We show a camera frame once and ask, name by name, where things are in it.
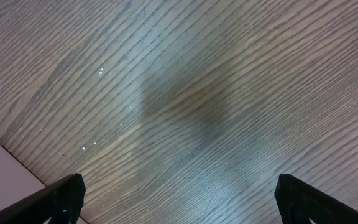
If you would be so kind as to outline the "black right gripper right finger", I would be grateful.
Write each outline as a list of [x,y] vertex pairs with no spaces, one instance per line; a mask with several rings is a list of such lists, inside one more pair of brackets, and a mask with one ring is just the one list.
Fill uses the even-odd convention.
[[290,174],[278,177],[274,192],[284,224],[358,223],[358,211]]

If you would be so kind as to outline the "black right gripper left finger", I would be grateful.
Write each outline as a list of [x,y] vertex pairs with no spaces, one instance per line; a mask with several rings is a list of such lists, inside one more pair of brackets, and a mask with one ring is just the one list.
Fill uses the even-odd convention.
[[70,174],[0,211],[0,224],[71,224],[86,193],[81,174]]

